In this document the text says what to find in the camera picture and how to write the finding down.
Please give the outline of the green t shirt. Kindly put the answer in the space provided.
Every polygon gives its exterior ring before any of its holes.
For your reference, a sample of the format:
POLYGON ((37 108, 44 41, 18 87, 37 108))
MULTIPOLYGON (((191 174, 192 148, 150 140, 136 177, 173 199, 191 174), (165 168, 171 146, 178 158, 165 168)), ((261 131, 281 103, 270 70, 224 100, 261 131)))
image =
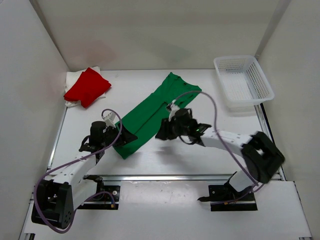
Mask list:
POLYGON ((199 86, 169 73, 153 93, 121 119, 122 127, 137 136, 137 139, 124 146, 114 147, 115 151, 124 160, 127 159, 159 131, 162 119, 169 117, 166 109, 169 103, 179 98, 175 104, 185 108, 201 91, 199 86))

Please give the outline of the red t shirt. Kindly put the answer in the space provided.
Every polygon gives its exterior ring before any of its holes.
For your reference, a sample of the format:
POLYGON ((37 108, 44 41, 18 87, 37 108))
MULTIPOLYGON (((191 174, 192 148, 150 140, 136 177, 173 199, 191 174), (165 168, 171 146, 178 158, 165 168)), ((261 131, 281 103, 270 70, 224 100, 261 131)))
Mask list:
POLYGON ((108 80, 88 67, 63 98, 70 102, 80 101, 80 106, 86 109, 111 87, 112 84, 108 80))

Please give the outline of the white t shirt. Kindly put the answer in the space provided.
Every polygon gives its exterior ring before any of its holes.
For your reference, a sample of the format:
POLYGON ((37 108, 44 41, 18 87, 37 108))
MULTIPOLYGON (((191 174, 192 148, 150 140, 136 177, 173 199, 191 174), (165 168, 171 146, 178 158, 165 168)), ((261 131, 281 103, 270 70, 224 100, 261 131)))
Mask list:
MULTIPOLYGON (((92 69, 93 71, 97 72, 99 75, 101 74, 101 69, 99 66, 94 66, 94 67, 89 67, 89 68, 92 69)), ((79 79, 81 74, 83 72, 85 72, 86 70, 87 69, 83 69, 83 70, 79 70, 76 72, 68 71, 66 73, 65 93, 67 93, 73 87, 73 85, 77 82, 77 80, 79 79)), ((104 98, 106 98, 106 92, 103 93, 101 96, 99 96, 96 100, 100 100, 100 99, 104 99, 104 98)), ((80 104, 81 104, 80 101, 67 101, 67 100, 65 100, 65 106, 67 108, 72 108, 72 107, 75 107, 80 104)))

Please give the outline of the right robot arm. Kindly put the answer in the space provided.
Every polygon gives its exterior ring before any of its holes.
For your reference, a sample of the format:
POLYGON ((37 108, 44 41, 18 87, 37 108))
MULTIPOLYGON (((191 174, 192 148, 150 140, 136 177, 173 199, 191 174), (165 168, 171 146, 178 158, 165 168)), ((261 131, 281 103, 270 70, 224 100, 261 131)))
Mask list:
POLYGON ((225 183, 224 193, 230 200, 238 199, 256 184, 267 184, 285 162, 284 155, 265 133, 218 131, 210 124, 197 122, 189 108, 171 112, 161 121, 155 137, 163 141, 188 137, 188 145, 225 150, 233 157, 243 158, 245 166, 225 183))

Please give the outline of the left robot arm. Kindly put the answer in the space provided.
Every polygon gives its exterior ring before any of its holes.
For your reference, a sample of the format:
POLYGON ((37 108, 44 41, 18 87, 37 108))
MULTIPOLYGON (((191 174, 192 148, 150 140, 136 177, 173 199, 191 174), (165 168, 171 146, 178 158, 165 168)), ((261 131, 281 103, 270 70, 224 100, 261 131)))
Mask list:
POLYGON ((114 197, 105 191, 103 178, 88 172, 98 164, 107 147, 123 147, 137 139, 120 123, 93 122, 89 135, 81 142, 77 161, 58 167, 56 175, 36 184, 31 221, 65 233, 84 202, 108 198, 114 207, 114 197))

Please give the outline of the white plastic basket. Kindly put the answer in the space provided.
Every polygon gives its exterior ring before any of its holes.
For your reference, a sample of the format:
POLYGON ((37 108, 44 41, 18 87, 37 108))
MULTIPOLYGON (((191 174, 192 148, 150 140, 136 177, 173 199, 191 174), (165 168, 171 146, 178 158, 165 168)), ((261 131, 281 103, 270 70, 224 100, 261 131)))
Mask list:
POLYGON ((221 56, 213 63, 229 109, 245 110, 274 99, 274 91, 254 56, 221 56))

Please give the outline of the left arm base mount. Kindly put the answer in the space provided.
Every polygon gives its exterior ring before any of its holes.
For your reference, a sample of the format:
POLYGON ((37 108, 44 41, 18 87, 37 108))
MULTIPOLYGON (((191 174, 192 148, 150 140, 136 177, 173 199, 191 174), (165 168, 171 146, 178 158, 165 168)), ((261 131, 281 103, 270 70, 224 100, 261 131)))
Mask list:
POLYGON ((118 210, 121 185, 98 175, 85 175, 73 193, 76 210, 118 210))

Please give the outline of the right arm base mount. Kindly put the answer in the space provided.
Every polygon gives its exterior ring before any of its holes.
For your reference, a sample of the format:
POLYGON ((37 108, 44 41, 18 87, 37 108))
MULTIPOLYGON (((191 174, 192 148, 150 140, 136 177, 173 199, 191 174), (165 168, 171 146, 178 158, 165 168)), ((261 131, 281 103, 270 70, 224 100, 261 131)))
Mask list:
POLYGON ((253 187, 249 185, 238 192, 230 184, 231 177, 226 183, 209 185, 209 196, 199 197, 201 203, 210 203, 211 212, 250 212, 257 211, 253 187))

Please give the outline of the aluminium frame rail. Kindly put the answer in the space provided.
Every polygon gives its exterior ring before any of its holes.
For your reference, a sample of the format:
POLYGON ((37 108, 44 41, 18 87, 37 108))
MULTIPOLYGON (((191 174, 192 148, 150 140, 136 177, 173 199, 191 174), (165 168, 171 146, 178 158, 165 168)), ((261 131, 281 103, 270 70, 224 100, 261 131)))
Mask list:
POLYGON ((273 134, 272 134, 272 130, 271 130, 271 127, 270 127, 270 124, 269 124, 269 120, 268 120, 267 113, 266 113, 264 105, 262 103, 260 103, 258 105, 255 105, 254 109, 256 111, 256 114, 257 114, 257 117, 258 117, 258 120, 259 120, 259 124, 260 124, 260 127, 261 127, 262 131, 274 143, 275 142, 274 141, 274 137, 273 137, 273 134))

